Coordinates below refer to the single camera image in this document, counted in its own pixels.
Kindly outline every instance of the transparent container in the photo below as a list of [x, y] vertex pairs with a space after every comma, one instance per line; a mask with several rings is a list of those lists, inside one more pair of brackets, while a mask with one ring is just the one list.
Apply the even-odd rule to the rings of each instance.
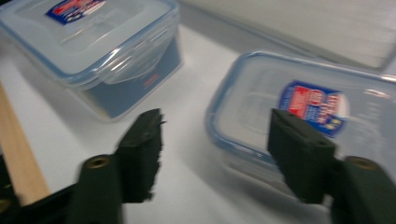
[[109, 119], [132, 105], [107, 113], [111, 108], [100, 103], [109, 99], [95, 88], [107, 85], [101, 91], [122, 97], [116, 93], [119, 84], [152, 76], [175, 39], [178, 21], [174, 0], [15, 0], [0, 10], [0, 30], [33, 64]]
[[396, 180], [396, 77], [264, 51], [234, 63], [208, 108], [209, 135], [233, 171], [290, 193], [266, 148], [271, 108], [305, 119], [339, 159], [371, 159]]

